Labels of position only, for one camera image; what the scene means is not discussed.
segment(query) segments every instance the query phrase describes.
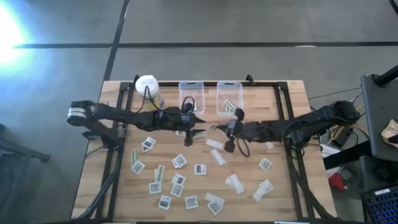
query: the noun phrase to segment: plastic bin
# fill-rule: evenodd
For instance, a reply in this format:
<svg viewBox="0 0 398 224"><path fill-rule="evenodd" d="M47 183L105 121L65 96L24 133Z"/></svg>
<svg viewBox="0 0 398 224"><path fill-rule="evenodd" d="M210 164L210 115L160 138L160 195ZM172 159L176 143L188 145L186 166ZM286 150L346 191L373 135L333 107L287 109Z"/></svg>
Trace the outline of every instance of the plastic bin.
<svg viewBox="0 0 398 224"><path fill-rule="evenodd" d="M182 101L187 96L192 96L195 100L194 106L196 106L193 111L196 115L203 115L205 112L205 86L203 82L190 81L190 82L180 82L178 84L178 89L180 90L180 105Z"/></svg>
<svg viewBox="0 0 398 224"><path fill-rule="evenodd" d="M225 100L232 102L243 110L243 87L241 82L220 81L217 83L217 116L219 118L235 118L234 113L226 113Z"/></svg>

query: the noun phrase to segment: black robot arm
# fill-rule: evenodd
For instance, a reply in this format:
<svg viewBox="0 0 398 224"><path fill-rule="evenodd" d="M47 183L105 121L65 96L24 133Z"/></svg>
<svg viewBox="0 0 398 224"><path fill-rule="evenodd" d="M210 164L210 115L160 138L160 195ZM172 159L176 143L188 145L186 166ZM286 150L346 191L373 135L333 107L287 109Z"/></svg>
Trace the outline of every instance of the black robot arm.
<svg viewBox="0 0 398 224"><path fill-rule="evenodd" d="M119 121L122 123L133 124L143 131L185 131L185 145L192 145L192 137L201 131L192 130L196 123L205 121L197 118L193 113L192 104L184 104L182 110L178 107L169 107L164 110L154 110L145 112L132 112L117 109L103 103L92 101L74 101L68 113L68 123L73 126L84 126L90 131L83 133L84 137L91 139L99 136L104 145L108 147L119 146L119 131L108 128L100 122L101 119Z"/></svg>
<svg viewBox="0 0 398 224"><path fill-rule="evenodd" d="M229 138L224 147L228 152L234 151L235 139L267 142L282 141L283 138L288 137L292 146L302 147L313 135L323 134L334 125L355 124L361 117L348 101L336 101L319 110L287 121L253 121L243 124L243 110L238 108L235 115L238 117L236 120L217 126Z"/></svg>

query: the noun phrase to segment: sticker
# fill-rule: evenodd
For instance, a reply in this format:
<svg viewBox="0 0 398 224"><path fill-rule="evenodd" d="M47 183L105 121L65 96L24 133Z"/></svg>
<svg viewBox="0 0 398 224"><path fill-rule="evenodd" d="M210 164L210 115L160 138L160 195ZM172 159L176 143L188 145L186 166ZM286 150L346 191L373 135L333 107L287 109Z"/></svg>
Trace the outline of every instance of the sticker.
<svg viewBox="0 0 398 224"><path fill-rule="evenodd" d="M385 194L390 192L390 189L384 189L384 190L378 190L377 192L374 192L375 195L380 195L380 194Z"/></svg>

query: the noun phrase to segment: concrete floor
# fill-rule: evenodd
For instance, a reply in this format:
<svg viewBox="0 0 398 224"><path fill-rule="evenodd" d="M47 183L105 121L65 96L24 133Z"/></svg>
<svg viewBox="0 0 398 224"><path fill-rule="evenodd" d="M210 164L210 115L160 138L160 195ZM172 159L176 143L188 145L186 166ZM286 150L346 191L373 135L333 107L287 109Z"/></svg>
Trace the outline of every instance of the concrete floor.
<svg viewBox="0 0 398 224"><path fill-rule="evenodd" d="M123 0L0 0L0 16L11 15L24 44L112 43L122 5ZM397 41L397 24L388 0L132 0L120 42ZM0 44L19 40L13 33L2 32ZM87 140L82 129L67 124L67 111L73 100L98 99L110 51L15 49L0 55L0 123L11 139L52 155L46 164L32 161L14 223L69 219ZM359 87L361 75L383 73L397 58L398 47L119 49L110 80L132 80L135 74L241 80L251 74L257 80L304 80L311 98ZM310 104L319 108L359 93ZM366 126L366 119L359 123ZM338 194L335 200L340 217L361 219L358 206L345 210L357 201Z"/></svg>

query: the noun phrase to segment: wooden table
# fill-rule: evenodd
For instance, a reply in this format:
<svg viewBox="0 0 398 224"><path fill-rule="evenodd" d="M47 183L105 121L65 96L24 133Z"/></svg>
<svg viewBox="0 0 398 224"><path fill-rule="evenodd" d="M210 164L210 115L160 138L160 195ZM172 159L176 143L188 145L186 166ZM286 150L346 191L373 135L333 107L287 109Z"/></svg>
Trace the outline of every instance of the wooden table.
<svg viewBox="0 0 398 224"><path fill-rule="evenodd" d="M287 83L294 115L300 116L310 112L303 81L287 81ZM120 82L104 82L99 102L116 106L119 84ZM162 87L161 90L165 106L178 105L178 87ZM279 119L273 88L245 86L243 95L246 114L244 122ZM200 118L206 120L207 123L199 124L195 128L209 128L212 124L220 124L228 120L218 118L216 115L215 87L205 87L205 99L206 110ZM131 109L136 111L141 102L141 98L134 93ZM112 125L111 121L102 122L109 127ZM218 130L207 131L206 135L208 138L220 142L227 140ZM148 136L156 139L157 142L153 150L143 153L140 144ZM238 150L234 154L220 151L226 161L226 164L220 167L210 154L212 148L206 146L205 141L206 139L195 140L194 145L184 147L183 137L176 136L171 131L147 133L129 125L114 221L243 222L297 219L285 150L281 143L275 142L274 148L268 150L264 144L252 142L249 144L250 158L242 156ZM101 144L101 141L92 141L88 146L88 151L99 147ZM146 165L140 175L131 171L131 149L134 148L139 149L139 159ZM178 154L183 154L188 161L188 164L181 169L175 169L171 162L171 159ZM268 158L273 163L267 172L258 166L263 157ZM103 149L91 154L85 160L72 216L79 216L98 193L105 158L106 150ZM305 149L304 163L310 189L327 211L335 216L335 206L318 146L309 146ZM194 164L206 164L207 175L194 175ZM169 211L157 206L161 194L149 194L148 184L154 181L154 169L158 165L165 166L162 194L172 197ZM170 195L171 180L176 173L187 178L180 198ZM237 174L240 181L244 183L243 193L237 194L232 187L225 184L227 176L231 174ZM266 179L270 180L275 189L257 203L252 196L258 188L258 184ZM225 199L223 210L215 216L206 206L208 203L205 200L207 192ZM197 195L199 208L187 210L185 208L185 197L191 195ZM301 191L300 199L302 202L304 201ZM104 215L108 211L107 204L106 202Z"/></svg>

